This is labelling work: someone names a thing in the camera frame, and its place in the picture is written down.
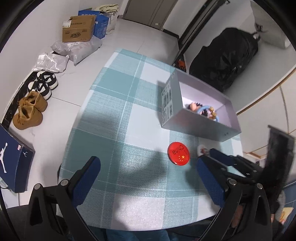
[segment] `teal plaid tablecloth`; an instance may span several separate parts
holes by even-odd
[[[119,49],[91,86],[70,133],[59,177],[69,179],[91,156],[100,158],[101,172],[78,207],[88,225],[155,230],[217,212],[195,170],[198,137],[160,126],[161,91],[173,71],[172,66]],[[167,148],[174,141],[190,151],[185,166],[168,159]],[[231,151],[229,141],[225,146]]]

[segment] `tan boot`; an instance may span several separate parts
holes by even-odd
[[[21,104],[18,109],[19,112],[13,117],[12,122],[19,130],[41,124],[43,115],[34,106]]]
[[[20,105],[34,106],[37,110],[43,112],[46,110],[47,101],[40,93],[31,91],[26,97],[20,99]]]

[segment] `plastic bag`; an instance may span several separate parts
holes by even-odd
[[[261,39],[279,48],[288,48],[290,41],[271,16],[254,1],[251,1],[251,7],[255,18],[255,28]]]
[[[33,71],[47,71],[47,72],[63,72],[69,61],[69,56],[61,56],[53,53],[42,53],[38,56],[37,62],[33,67]]]
[[[102,40],[92,36],[91,40],[87,42],[63,43],[62,41],[56,41],[52,45],[52,50],[63,56],[69,55],[70,60],[73,61],[74,64],[77,64],[91,55],[101,45]]]
[[[101,14],[109,18],[106,34],[113,33],[116,22],[117,22],[118,12],[117,11],[106,12],[106,13],[102,12]]]

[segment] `black and white sneaker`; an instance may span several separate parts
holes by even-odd
[[[28,92],[30,93],[30,91],[40,93],[45,100],[48,100],[52,95],[52,91],[50,90],[48,84],[40,80],[35,80],[28,84]]]
[[[51,90],[54,90],[59,85],[55,74],[47,71],[39,71],[37,73],[37,80],[44,81]]]

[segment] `red button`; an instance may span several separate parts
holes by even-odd
[[[187,147],[181,142],[173,142],[168,146],[168,158],[172,163],[184,166],[190,159]]]

